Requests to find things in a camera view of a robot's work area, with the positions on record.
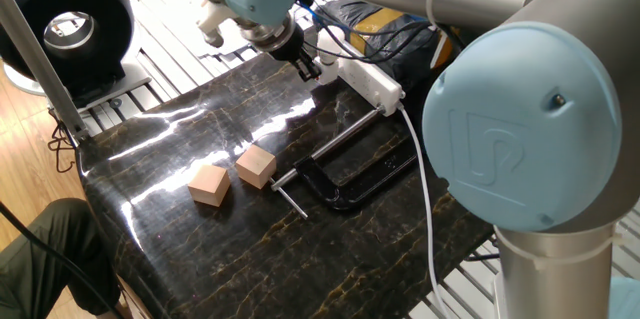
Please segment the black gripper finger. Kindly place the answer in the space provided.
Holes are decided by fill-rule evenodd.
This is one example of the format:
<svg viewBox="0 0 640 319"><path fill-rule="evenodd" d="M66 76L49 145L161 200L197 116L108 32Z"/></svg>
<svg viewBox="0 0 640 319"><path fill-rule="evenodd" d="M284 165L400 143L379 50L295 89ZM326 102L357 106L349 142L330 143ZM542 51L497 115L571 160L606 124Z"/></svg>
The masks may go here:
<svg viewBox="0 0 640 319"><path fill-rule="evenodd" d="M292 62L292 65L296 68L299 77L307 82L311 79L311 71L309 70L308 65L303 59L296 59Z"/></svg>
<svg viewBox="0 0 640 319"><path fill-rule="evenodd" d="M302 54L302 80L315 80L321 75L321 69L315 64L313 59L306 53Z"/></svg>

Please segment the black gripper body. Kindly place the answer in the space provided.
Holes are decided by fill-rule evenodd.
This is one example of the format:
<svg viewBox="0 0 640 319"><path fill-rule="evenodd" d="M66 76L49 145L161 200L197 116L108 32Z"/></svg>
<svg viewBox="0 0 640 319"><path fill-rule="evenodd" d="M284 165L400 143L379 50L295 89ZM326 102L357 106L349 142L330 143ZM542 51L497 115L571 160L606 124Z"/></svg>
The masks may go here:
<svg viewBox="0 0 640 319"><path fill-rule="evenodd" d="M303 43L304 32L298 24L295 24L290 37L269 54L278 61L295 62L302 59Z"/></svg>

